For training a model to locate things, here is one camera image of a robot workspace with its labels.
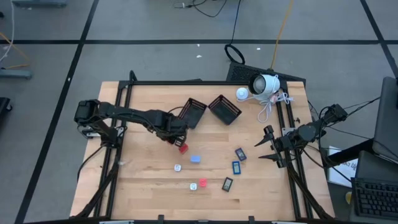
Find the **small cube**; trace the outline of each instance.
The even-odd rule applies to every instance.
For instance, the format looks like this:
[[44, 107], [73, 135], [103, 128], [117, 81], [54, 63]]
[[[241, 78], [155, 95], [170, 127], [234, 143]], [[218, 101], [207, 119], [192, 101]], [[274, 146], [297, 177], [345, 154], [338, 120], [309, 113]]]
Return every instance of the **small cube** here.
[[190, 189], [191, 189], [191, 190], [197, 190], [197, 185], [196, 185], [196, 183], [192, 183], [192, 184], [190, 185]]
[[181, 154], [184, 154], [185, 152], [188, 151], [188, 145], [184, 144], [183, 146], [181, 146], [178, 150], [180, 151]]
[[207, 179], [206, 178], [202, 178], [199, 180], [199, 186], [200, 187], [206, 187], [207, 185]]
[[174, 165], [174, 170], [175, 170], [176, 172], [180, 172], [180, 171], [181, 171], [181, 165], [180, 165], [180, 164], [175, 164], [175, 165]]
[[191, 156], [191, 162], [192, 163], [200, 163], [200, 156]]

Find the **small red cube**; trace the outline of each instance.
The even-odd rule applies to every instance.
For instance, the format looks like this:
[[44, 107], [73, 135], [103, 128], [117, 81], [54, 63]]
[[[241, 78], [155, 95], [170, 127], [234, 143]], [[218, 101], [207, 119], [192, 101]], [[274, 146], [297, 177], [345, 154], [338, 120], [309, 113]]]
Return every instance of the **small red cube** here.
[[185, 152], [188, 151], [188, 145], [184, 144], [183, 146], [180, 147], [179, 151], [181, 154], [184, 154]]
[[207, 179], [206, 178], [202, 178], [199, 180], [199, 186], [200, 187], [206, 187], [207, 185]]

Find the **black basket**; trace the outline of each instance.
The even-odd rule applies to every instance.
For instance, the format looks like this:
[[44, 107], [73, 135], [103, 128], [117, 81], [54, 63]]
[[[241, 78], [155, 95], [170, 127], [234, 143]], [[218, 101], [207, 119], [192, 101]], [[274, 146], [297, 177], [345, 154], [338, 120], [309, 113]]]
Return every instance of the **black basket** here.
[[218, 96], [213, 102], [210, 103], [209, 109], [226, 125], [230, 125], [242, 111], [233, 105], [223, 95]]
[[206, 107], [206, 104], [189, 98], [178, 115], [178, 118], [187, 122], [189, 128], [194, 129], [205, 112]]

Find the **black keyboard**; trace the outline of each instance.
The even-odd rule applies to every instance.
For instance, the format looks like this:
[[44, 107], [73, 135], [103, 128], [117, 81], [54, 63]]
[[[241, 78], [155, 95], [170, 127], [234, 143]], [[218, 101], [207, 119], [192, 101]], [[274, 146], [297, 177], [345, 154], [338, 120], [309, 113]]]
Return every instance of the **black keyboard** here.
[[352, 178], [358, 216], [398, 220], [398, 182]]
[[269, 69], [261, 69], [248, 65], [241, 65], [239, 63], [231, 62], [226, 80], [227, 81], [249, 81], [253, 75], [270, 74], [278, 75], [280, 80], [303, 82], [305, 86], [305, 79], [293, 77], [283, 73], [274, 72]]

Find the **wooden tabletop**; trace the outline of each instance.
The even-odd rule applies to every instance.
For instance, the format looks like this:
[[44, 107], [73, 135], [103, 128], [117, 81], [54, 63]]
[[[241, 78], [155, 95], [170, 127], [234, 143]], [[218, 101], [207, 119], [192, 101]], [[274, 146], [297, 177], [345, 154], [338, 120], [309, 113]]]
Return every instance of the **wooden tabletop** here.
[[[98, 99], [114, 103], [117, 86], [118, 82], [104, 82]], [[288, 87], [294, 97], [294, 118], [300, 118], [301, 124], [311, 122], [303, 83], [288, 82]], [[269, 142], [254, 147], [264, 135], [263, 128], [269, 124], [274, 128], [275, 137], [280, 136], [276, 107], [272, 107], [268, 122], [260, 123], [257, 114], [263, 106], [256, 100], [237, 102], [237, 88], [226, 85], [133, 86], [130, 107], [137, 110], [168, 111], [183, 106], [189, 97], [209, 105], [222, 94], [242, 110], [242, 114], [226, 126], [206, 110], [197, 127], [188, 131], [186, 143], [189, 150], [184, 155], [176, 146], [161, 141], [140, 124], [128, 123], [112, 219], [155, 220], [163, 214], [166, 220], [247, 220], [250, 215], [256, 220], [294, 220], [286, 169], [278, 169], [270, 160], [258, 159], [272, 154]], [[282, 108], [288, 127], [284, 103]], [[85, 158], [99, 144], [98, 138], [89, 140]], [[239, 147], [248, 158], [241, 163], [242, 173], [233, 175], [231, 163], [238, 160], [234, 150]], [[321, 162], [317, 151], [308, 147], [307, 152]], [[192, 164], [191, 155], [201, 156], [200, 164]], [[104, 151], [81, 171], [71, 215], [80, 212], [97, 190], [103, 159]], [[309, 190], [325, 211], [334, 216], [323, 169], [305, 154], [302, 159]], [[180, 172], [174, 171], [175, 164], [182, 165]], [[225, 177], [233, 179], [229, 192], [221, 189]], [[201, 178], [207, 179], [207, 186], [201, 188], [198, 185], [196, 191], [191, 191], [190, 184], [199, 184]], [[299, 188], [297, 191], [301, 215], [305, 217], [302, 194]], [[101, 214], [104, 214], [107, 201], [108, 192], [104, 194]]]

